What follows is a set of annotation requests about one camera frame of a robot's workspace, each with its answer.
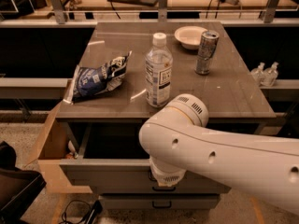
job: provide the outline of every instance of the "gray drawer front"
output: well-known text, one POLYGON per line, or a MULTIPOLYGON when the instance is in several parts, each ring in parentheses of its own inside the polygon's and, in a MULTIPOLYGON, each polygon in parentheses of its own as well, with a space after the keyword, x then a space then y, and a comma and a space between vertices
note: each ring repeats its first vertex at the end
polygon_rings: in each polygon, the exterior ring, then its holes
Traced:
POLYGON ((229 188, 200 175, 187 172, 175 187, 161 188, 150 176, 148 161, 63 161, 73 185, 90 186, 94 193, 224 193, 229 188))
POLYGON ((219 195, 102 195, 104 209, 211 209, 219 195))

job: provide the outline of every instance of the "plastic bottle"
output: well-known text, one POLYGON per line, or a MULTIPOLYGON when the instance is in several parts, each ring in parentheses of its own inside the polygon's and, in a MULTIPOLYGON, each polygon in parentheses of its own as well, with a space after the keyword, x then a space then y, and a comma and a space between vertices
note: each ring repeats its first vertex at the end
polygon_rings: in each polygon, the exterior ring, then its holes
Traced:
POLYGON ((252 77, 255 79, 256 83, 259 86, 261 85, 264 79, 263 67, 264 67, 264 63, 260 63, 260 65, 257 68, 254 68, 250 72, 252 74, 252 77))
POLYGON ((156 33, 152 48, 146 54, 147 101, 151 106, 166 105, 170 96, 170 80, 173 58, 166 46, 166 34, 156 33))
POLYGON ((273 86, 274 82, 278 77, 278 63, 274 62, 271 67, 264 70, 264 79, 262 85, 273 86))

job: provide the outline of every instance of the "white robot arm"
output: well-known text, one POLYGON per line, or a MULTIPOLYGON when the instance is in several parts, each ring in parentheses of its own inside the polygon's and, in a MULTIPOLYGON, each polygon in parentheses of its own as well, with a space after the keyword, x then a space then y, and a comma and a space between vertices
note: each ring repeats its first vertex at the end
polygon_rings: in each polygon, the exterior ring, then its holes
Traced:
POLYGON ((175 185, 188 170, 299 215, 299 140, 214 131, 207 121, 206 106, 181 94, 142 126, 158 183, 175 185))

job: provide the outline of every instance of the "white bowl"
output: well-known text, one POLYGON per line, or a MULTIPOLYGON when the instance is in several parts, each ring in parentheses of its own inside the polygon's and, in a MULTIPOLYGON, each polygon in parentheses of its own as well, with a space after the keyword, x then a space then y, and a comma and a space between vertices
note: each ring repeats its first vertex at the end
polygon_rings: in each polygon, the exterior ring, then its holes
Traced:
POLYGON ((175 38, 185 49, 198 49, 204 31, 200 26, 183 26, 175 31, 175 38))

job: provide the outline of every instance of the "concrete floor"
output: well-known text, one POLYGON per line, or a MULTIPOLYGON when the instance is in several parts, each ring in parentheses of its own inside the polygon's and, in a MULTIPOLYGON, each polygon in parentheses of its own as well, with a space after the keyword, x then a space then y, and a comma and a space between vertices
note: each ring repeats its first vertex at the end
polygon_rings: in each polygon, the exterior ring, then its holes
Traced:
MULTIPOLYGON (((19 168, 38 171, 35 161, 26 165, 26 160, 46 116, 47 113, 33 114, 27 122, 23 122, 20 112, 0 112, 0 141, 5 140, 15 148, 19 168)), ((47 189, 44 189, 22 220, 31 224, 60 223, 62 212, 71 201, 80 200, 93 204, 96 199, 93 194, 47 193, 47 189)), ((79 222, 86 210, 87 206, 83 203, 70 204, 67 220, 79 222)), ((299 216, 232 189, 228 194, 221 195, 221 201, 212 210, 104 210, 94 223, 298 224, 299 216)))

